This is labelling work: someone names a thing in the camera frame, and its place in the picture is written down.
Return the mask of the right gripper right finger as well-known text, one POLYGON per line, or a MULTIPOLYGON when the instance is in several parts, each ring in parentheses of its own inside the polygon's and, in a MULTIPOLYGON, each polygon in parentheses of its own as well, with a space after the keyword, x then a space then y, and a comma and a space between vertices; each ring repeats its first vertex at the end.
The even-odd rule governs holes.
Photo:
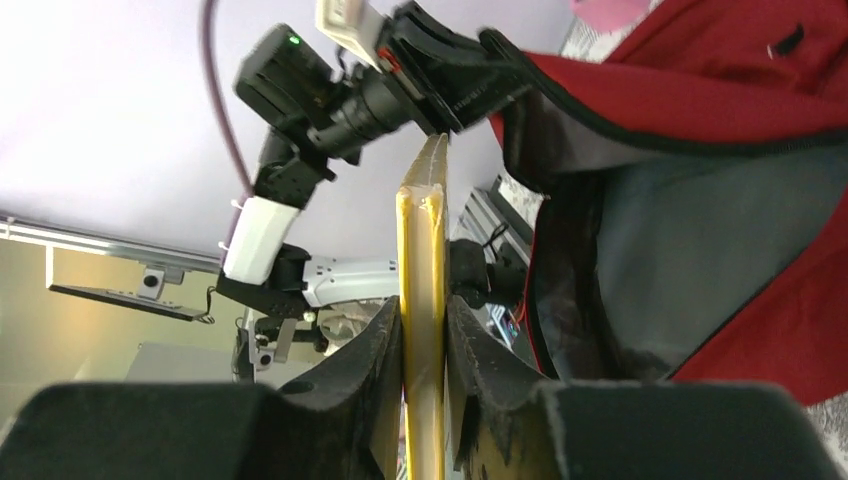
POLYGON ((466 479, 548 476, 544 412, 531 395, 541 374, 488 333, 455 295, 446 307, 446 354, 453 468, 466 479))

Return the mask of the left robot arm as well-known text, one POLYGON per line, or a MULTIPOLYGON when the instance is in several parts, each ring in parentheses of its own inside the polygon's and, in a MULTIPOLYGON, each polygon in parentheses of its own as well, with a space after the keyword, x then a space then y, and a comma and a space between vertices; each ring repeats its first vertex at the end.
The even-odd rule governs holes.
POLYGON ((302 36, 279 24, 242 61, 234 84, 269 131, 217 289, 279 318, 320 306, 323 270, 284 240, 316 187, 335 179, 330 160, 355 165, 365 145, 407 123, 428 135, 459 133, 529 89, 492 31, 469 39, 413 1, 387 16, 366 1, 321 1, 316 26, 357 57, 352 70, 335 77, 302 36))

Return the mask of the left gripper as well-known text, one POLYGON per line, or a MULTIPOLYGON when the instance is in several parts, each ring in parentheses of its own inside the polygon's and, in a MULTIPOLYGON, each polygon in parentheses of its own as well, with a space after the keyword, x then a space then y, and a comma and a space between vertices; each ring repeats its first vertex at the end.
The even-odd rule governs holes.
POLYGON ((462 132, 530 89, 502 53, 452 31, 414 1, 384 18, 377 61, 389 90, 426 134, 462 132))

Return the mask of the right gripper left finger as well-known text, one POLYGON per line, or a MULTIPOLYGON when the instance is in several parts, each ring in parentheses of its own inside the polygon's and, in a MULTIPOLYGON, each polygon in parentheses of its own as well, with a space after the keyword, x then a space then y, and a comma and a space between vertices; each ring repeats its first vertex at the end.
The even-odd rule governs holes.
POLYGON ((391 297, 349 343, 280 387, 281 478, 395 478, 402 347, 391 297))

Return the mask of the red backpack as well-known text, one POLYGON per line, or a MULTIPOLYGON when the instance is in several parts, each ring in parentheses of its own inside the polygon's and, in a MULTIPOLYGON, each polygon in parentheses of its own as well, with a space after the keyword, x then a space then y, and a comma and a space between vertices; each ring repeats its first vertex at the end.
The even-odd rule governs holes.
POLYGON ((552 378, 847 392, 847 5, 663 1, 601 61, 488 31, 542 195, 523 320, 552 378))

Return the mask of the yellow book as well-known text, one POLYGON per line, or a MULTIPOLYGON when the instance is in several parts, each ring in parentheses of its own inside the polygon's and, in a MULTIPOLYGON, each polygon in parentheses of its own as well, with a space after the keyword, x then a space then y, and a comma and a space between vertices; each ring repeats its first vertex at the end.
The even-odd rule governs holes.
POLYGON ((410 479, 445 477, 444 326, 449 136, 426 139, 396 194, 410 479))

